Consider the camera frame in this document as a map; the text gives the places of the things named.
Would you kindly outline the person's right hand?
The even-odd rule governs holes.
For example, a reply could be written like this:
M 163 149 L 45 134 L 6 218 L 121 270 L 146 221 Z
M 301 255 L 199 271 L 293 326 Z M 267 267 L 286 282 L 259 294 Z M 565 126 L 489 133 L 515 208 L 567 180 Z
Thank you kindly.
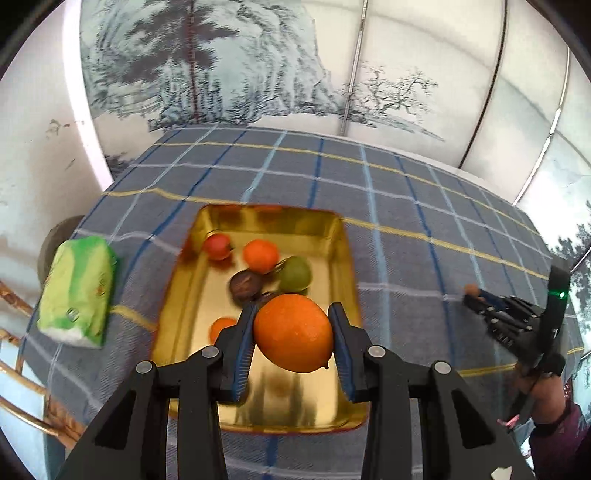
M 557 422 L 567 407 L 562 377 L 551 373 L 534 378 L 525 374 L 525 369 L 520 363 L 516 364 L 515 373 L 519 391 L 533 399 L 533 421 L 539 425 Z

